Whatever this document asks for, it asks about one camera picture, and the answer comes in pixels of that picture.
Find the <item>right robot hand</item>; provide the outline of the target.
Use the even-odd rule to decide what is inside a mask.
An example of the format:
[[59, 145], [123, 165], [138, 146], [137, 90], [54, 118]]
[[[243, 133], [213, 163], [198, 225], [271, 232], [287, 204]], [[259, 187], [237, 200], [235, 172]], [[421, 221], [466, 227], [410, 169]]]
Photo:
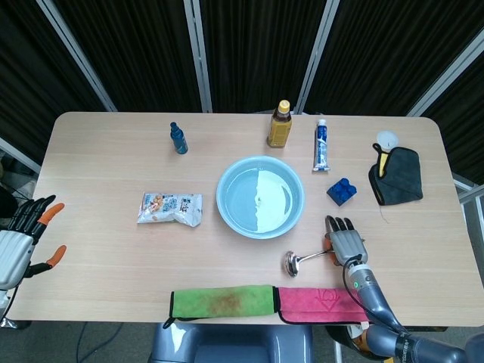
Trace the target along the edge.
[[354, 256], [362, 263], [368, 261], [368, 252], [358, 231], [348, 218], [326, 216], [326, 234], [324, 236], [324, 249], [332, 252], [334, 265], [343, 266]]

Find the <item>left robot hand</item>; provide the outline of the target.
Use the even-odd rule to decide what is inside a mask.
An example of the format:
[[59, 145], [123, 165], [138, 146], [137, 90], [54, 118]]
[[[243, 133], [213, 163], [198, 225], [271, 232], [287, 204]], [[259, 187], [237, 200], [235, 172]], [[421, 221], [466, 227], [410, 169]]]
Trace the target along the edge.
[[46, 262], [31, 263], [32, 254], [49, 222], [64, 208], [63, 203], [52, 205], [55, 196], [28, 200], [14, 213], [5, 229], [1, 230], [1, 290], [18, 286], [55, 267], [67, 250], [59, 246]]

